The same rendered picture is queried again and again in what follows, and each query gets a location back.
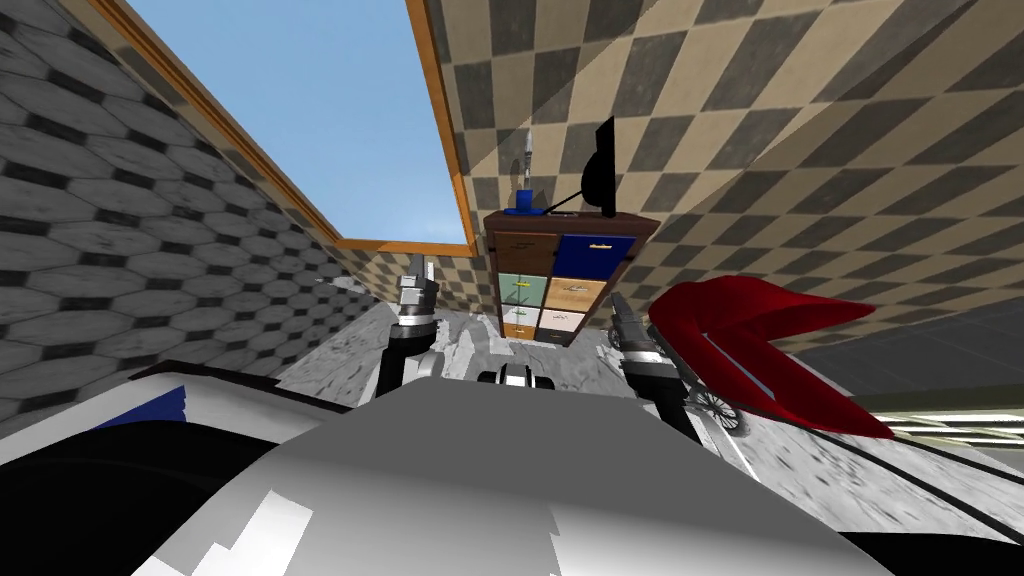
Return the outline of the brown dresser with coloured drawers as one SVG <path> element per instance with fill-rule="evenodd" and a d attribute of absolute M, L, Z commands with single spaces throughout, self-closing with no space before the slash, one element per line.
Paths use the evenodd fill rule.
<path fill-rule="evenodd" d="M 595 143 L 578 192 L 591 211 L 537 209 L 523 190 L 518 208 L 483 219 L 503 338 L 568 346 L 658 227 L 617 209 L 613 118 Z"/>

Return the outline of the red curved chair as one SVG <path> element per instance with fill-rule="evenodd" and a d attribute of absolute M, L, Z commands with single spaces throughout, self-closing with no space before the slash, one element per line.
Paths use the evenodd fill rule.
<path fill-rule="evenodd" d="M 720 276 L 669 288 L 648 316 L 664 348 L 733 406 L 808 429 L 891 439 L 890 427 L 773 344 L 873 311 L 758 278 Z"/>

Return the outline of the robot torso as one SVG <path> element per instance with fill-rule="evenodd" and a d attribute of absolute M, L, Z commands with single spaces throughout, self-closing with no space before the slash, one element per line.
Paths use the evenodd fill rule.
<path fill-rule="evenodd" d="M 273 444 L 139 576 L 892 576 L 634 400 L 421 378 L 342 415 L 131 387 Z"/>

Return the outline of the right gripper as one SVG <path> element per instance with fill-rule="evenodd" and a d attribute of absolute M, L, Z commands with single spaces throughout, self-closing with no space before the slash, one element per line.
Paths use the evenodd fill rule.
<path fill-rule="evenodd" d="M 620 352 L 652 352 L 649 337 L 641 317 L 638 316 L 620 292 L 609 294 L 613 308 L 611 342 Z"/>

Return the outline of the orange framed window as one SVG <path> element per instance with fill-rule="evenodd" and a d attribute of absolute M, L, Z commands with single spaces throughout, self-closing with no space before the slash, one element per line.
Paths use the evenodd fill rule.
<path fill-rule="evenodd" d="M 342 249 L 471 257 L 426 0 L 68 0 Z"/>

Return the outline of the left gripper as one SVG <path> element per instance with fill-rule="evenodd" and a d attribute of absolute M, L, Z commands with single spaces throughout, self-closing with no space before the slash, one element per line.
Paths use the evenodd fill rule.
<path fill-rule="evenodd" d="M 438 276 L 434 260 L 426 260 L 423 254 L 413 254 L 410 259 L 410 275 L 399 281 L 400 299 L 398 320 L 433 320 L 438 293 Z"/>

